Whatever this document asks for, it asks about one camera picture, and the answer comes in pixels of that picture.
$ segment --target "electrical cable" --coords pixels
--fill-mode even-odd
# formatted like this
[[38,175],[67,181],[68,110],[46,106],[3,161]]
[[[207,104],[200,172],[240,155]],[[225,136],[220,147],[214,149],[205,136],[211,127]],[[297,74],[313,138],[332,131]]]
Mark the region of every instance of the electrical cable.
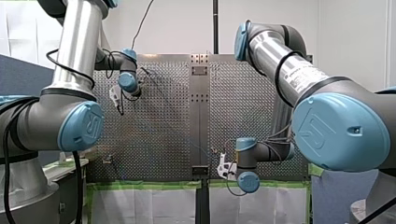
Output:
[[283,58],[279,61],[279,64],[276,67],[276,71],[275,71],[275,77],[274,77],[274,82],[275,82],[275,88],[276,88],[276,92],[279,95],[280,99],[282,99],[283,102],[285,102],[286,105],[290,106],[291,108],[294,108],[294,106],[286,99],[285,95],[283,94],[283,91],[280,89],[279,86],[279,75],[280,75],[280,69],[282,68],[283,63],[285,63],[285,61],[294,55],[299,55],[302,58],[304,57],[304,55],[297,50],[293,50],[291,52],[289,52],[287,55],[283,56]]
[[33,103],[38,102],[37,97],[23,97],[21,99],[14,100],[10,103],[6,103],[5,105],[2,105],[0,107],[0,115],[9,110],[10,108],[14,106],[18,106],[17,111],[14,111],[12,114],[8,124],[6,125],[6,128],[4,129],[3,132],[3,153],[4,153],[4,160],[5,160],[5,177],[4,177],[4,207],[5,207],[5,212],[6,212],[6,217],[8,220],[8,223],[10,224],[15,224],[15,220],[11,214],[11,209],[9,206],[9,182],[10,182],[10,161],[9,161],[9,149],[8,149],[8,137],[9,133],[11,130],[12,124],[16,122],[18,116],[20,113],[27,108],[28,106],[32,105]]
[[149,9],[150,9],[150,7],[151,7],[151,4],[152,4],[153,2],[154,2],[154,0],[151,0],[151,1],[149,2],[148,8],[146,9],[146,12],[145,12],[145,15],[143,16],[143,19],[142,19],[142,21],[140,22],[139,28],[137,29],[136,35],[134,35],[134,40],[133,40],[133,42],[132,42],[132,49],[134,49],[134,42],[136,41],[136,38],[137,38],[137,36],[138,36],[139,33],[140,33],[140,29],[142,29],[143,22],[145,21],[147,15],[148,15],[148,13],[149,13]]
[[371,220],[373,220],[374,218],[378,217],[379,215],[381,215],[382,213],[387,211],[389,208],[391,208],[395,204],[396,204],[396,197],[393,198],[392,200],[390,200],[389,202],[385,203],[384,205],[382,205],[378,209],[376,209],[372,214],[370,214],[364,220],[360,221],[358,224],[369,223]]
[[91,82],[91,84],[92,84],[91,90],[93,90],[93,88],[95,87],[95,81],[93,80],[93,78],[90,77],[90,76],[88,76],[88,75],[86,75],[86,74],[83,74],[83,73],[81,73],[81,72],[79,72],[79,71],[77,71],[77,70],[75,70],[75,69],[73,69],[73,68],[70,68],[70,67],[67,67],[66,65],[63,65],[63,64],[61,64],[61,63],[58,63],[56,60],[54,60],[53,58],[50,57],[51,54],[56,53],[56,52],[58,52],[58,49],[54,49],[54,50],[48,52],[48,53],[46,54],[48,60],[49,60],[50,62],[55,63],[56,65],[62,67],[62,69],[64,69],[64,70],[67,70],[67,71],[69,71],[69,72],[71,72],[71,73],[75,73],[75,74],[77,74],[77,75],[79,75],[79,76],[82,76],[82,77],[87,78],[87,79]]
[[247,195],[247,193],[246,193],[246,192],[244,192],[244,193],[242,193],[242,194],[234,193],[234,192],[230,189],[230,186],[228,185],[228,175],[232,173],[232,172],[230,172],[230,171],[231,171],[231,167],[233,167],[233,164],[234,164],[234,163],[235,163],[235,161],[231,162],[231,166],[228,168],[227,178],[225,179],[225,185],[227,186],[227,190],[230,191],[230,193],[231,193],[233,196],[242,197],[242,196]]
[[76,224],[80,224],[82,221],[82,204],[83,204],[83,183],[82,183],[82,171],[81,164],[79,162],[78,152],[73,151],[73,158],[76,165],[76,173],[77,173],[77,214],[76,214]]

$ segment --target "robotic arm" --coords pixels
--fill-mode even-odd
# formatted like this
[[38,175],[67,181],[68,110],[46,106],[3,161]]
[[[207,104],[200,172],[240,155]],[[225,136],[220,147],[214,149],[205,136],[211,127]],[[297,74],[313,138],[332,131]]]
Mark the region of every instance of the robotic arm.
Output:
[[98,48],[102,20],[115,1],[38,2],[64,28],[52,83],[39,99],[0,97],[0,223],[59,223],[58,187],[47,183],[37,151],[77,152],[99,139],[104,114],[92,93],[94,70],[120,70],[118,94],[140,94],[134,51]]
[[[284,25],[246,22],[235,39],[235,58],[247,61],[271,79],[282,102],[292,111],[292,132],[301,152],[328,170],[362,172],[396,168],[394,91],[373,93],[347,77],[329,77],[305,60],[301,35]],[[273,119],[273,127],[289,115]],[[258,161],[287,160],[290,145],[268,145],[254,138],[236,140],[236,180],[244,192],[260,185],[254,173]]]

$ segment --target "metal cylinder base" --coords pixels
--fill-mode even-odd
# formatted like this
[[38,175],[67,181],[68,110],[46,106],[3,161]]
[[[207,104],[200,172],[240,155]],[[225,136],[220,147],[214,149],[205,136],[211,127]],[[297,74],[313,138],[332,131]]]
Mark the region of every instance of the metal cylinder base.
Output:
[[[379,171],[367,199],[354,202],[350,206],[349,224],[359,223],[394,197],[396,197],[396,177]],[[396,223],[396,205],[370,222],[370,224],[383,223]]]
[[[45,194],[11,208],[18,224],[58,224],[60,194],[58,185],[51,183]],[[0,223],[8,223],[5,210],[0,210]]]

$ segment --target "metal pegboard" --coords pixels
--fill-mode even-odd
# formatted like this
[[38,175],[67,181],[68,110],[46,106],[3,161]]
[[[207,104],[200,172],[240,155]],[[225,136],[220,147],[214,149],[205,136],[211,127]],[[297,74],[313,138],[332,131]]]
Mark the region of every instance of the metal pegboard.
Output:
[[[256,137],[271,133],[271,118],[276,90],[266,77],[248,63],[236,62],[232,55],[210,55],[210,125],[208,145],[211,178],[219,178],[216,168],[219,153],[228,139]],[[235,159],[234,141],[226,147],[227,161]],[[295,157],[281,165],[261,162],[257,172],[261,179],[305,180],[307,161],[297,149]]]
[[[95,72],[94,93],[105,112],[96,160],[88,167],[89,182],[115,179],[191,180],[189,74],[190,55],[139,55],[138,65],[148,69],[139,100],[124,100],[124,116],[108,97],[117,83],[105,72]],[[112,155],[113,162],[103,160]]]
[[[108,97],[119,74],[107,79],[105,72],[95,72],[94,93],[106,119],[88,181],[191,180],[191,167],[198,163],[208,163],[210,177],[219,178],[225,141],[270,133],[275,89],[269,80],[232,55],[198,55],[198,62],[196,56],[139,55],[138,65],[153,75],[138,69],[143,93],[136,102],[124,101],[123,117]],[[226,151],[233,159],[233,144]],[[113,162],[104,164],[109,155]],[[258,173],[261,179],[302,180],[307,162],[297,151],[280,166],[260,163]]]

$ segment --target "metal bracket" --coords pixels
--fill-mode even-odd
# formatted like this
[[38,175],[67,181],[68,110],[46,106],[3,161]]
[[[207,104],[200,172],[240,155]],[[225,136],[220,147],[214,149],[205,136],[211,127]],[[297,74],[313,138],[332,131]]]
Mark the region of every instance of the metal bracket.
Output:
[[193,66],[191,74],[193,76],[207,76],[207,66]]
[[236,163],[225,162],[225,155],[226,155],[225,153],[221,153],[220,155],[218,175],[223,179],[236,181]]
[[192,166],[192,175],[207,175],[209,167],[207,165]]

